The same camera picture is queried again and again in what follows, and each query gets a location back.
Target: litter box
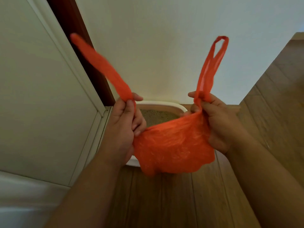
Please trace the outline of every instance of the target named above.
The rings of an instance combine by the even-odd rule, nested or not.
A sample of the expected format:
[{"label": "litter box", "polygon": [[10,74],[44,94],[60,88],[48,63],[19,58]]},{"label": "litter box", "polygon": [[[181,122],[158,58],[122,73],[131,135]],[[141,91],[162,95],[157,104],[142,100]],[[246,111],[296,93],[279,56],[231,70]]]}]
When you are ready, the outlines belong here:
[{"label": "litter box", "polygon": [[[182,105],[166,101],[139,101],[136,102],[136,107],[141,110],[166,111],[176,114],[177,116],[180,116],[181,113],[187,112],[187,109]],[[137,167],[140,166],[137,158],[134,155],[127,162],[127,165]]]}]

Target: baseboard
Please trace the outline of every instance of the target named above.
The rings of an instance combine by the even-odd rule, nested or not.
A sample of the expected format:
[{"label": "baseboard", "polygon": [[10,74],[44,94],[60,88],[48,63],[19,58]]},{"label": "baseboard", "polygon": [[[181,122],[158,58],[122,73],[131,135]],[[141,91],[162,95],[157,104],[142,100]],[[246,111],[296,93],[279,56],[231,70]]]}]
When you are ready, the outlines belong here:
[{"label": "baseboard", "polygon": [[[183,107],[185,107],[188,111],[190,111],[190,108],[192,104],[181,104]],[[227,105],[229,109],[231,109],[233,112],[238,113],[241,109],[239,105]]]},{"label": "baseboard", "polygon": [[304,32],[296,32],[291,40],[304,40]]}]

